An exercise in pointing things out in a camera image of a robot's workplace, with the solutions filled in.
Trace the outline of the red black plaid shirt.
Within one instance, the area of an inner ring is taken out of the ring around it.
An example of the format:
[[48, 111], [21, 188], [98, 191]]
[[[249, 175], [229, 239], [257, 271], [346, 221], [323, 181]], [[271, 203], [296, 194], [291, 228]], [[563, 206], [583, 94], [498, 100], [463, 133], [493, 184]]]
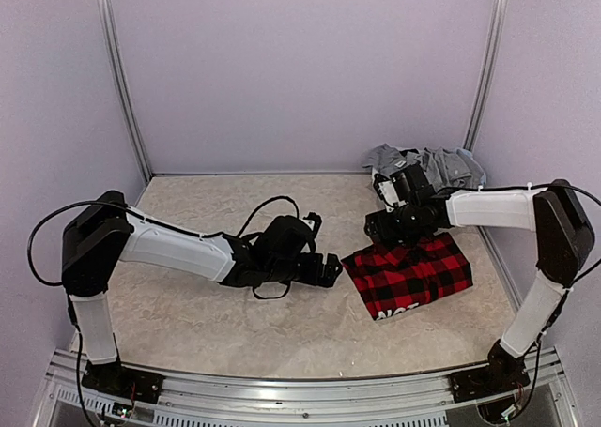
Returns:
[[448, 233], [414, 246], [374, 243], [345, 257], [342, 264], [375, 321], [473, 286], [470, 262]]

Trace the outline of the grey long sleeve shirt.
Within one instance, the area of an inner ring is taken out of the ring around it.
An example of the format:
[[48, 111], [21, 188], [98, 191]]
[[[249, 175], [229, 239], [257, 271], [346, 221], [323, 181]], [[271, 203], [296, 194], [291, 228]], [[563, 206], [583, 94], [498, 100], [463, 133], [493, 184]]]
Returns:
[[401, 149], [387, 144], [379, 145], [363, 158], [362, 168], [372, 174], [390, 177], [393, 173], [417, 164], [436, 191], [445, 187], [476, 189], [470, 170], [459, 157], [458, 148]]

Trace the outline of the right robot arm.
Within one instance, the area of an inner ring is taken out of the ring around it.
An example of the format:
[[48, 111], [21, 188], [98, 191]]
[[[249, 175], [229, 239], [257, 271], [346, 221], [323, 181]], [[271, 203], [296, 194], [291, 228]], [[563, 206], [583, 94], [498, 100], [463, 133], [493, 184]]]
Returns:
[[522, 358], [542, 339], [577, 283], [593, 271], [588, 260], [595, 232], [581, 200], [598, 204], [599, 199], [564, 179], [500, 188], [436, 188], [418, 165], [391, 175], [371, 171], [370, 177], [383, 208], [367, 216], [364, 229], [376, 241], [415, 244], [444, 230], [468, 228], [530, 236], [531, 286], [498, 341], [507, 357], [496, 358], [480, 373], [486, 391], [503, 391], [516, 379], [512, 359]]

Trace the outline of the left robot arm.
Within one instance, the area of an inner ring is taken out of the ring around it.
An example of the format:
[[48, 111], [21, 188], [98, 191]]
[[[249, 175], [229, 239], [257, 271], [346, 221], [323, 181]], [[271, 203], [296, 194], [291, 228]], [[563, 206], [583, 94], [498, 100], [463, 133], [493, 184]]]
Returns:
[[61, 283], [69, 298], [96, 380], [113, 394], [131, 385], [119, 361], [109, 313], [109, 281], [118, 262], [165, 267], [219, 285], [256, 290], [268, 282], [331, 288], [342, 272], [339, 258], [316, 250], [322, 220], [315, 212], [275, 217], [250, 233], [198, 233], [129, 206], [119, 191], [82, 205], [62, 238]]

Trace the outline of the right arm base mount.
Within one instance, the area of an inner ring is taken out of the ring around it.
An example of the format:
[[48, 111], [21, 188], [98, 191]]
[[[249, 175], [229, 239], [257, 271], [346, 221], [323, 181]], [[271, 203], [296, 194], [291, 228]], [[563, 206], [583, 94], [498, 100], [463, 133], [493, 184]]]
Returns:
[[486, 365], [453, 372], [448, 379], [455, 403], [512, 391], [531, 382], [524, 357], [513, 357], [499, 341], [489, 350]]

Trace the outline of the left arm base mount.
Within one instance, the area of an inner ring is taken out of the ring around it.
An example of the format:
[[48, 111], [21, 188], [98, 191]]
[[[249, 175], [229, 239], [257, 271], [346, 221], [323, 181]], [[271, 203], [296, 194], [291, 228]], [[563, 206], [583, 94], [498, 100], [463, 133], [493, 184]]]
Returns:
[[124, 366], [120, 361], [85, 367], [82, 384], [87, 389], [109, 394], [132, 403], [156, 404], [162, 392], [162, 374]]

